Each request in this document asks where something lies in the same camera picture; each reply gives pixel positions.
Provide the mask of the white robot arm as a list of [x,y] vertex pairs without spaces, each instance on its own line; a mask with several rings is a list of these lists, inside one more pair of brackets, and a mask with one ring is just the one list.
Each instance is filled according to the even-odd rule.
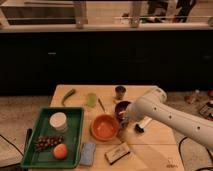
[[213,122],[169,107],[166,100],[165,91],[154,86],[127,106],[126,117],[141,121],[148,116],[213,151]]

